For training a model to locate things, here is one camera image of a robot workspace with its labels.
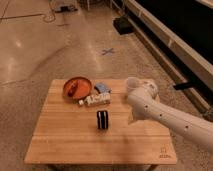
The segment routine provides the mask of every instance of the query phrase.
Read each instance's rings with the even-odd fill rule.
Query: table top
[[[25,156],[28,164],[176,164],[169,130],[152,120],[128,125],[131,107],[122,79],[91,80],[112,89],[111,103],[79,107],[62,96],[67,80],[53,80]],[[109,129],[97,129],[107,110]]]

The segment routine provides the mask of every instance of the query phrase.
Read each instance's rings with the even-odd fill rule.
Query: red food item
[[[84,99],[90,95],[92,83],[84,77],[75,77],[64,84],[64,95],[74,100]]]

